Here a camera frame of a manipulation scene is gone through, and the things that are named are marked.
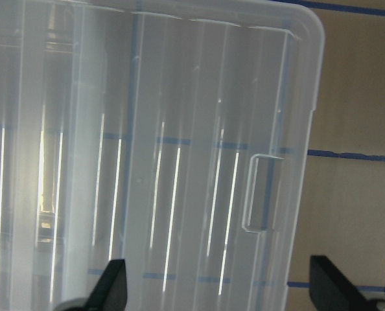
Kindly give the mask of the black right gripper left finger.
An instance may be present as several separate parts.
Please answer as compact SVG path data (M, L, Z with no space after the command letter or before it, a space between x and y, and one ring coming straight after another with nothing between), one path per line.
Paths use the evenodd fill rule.
M124 311L128 301L126 263L110 260L82 309L87 311Z

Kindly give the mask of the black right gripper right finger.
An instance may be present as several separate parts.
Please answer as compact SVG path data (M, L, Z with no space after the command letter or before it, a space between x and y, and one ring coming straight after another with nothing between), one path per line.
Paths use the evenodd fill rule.
M316 310L371 310L368 300L325 255L310 256L309 296Z

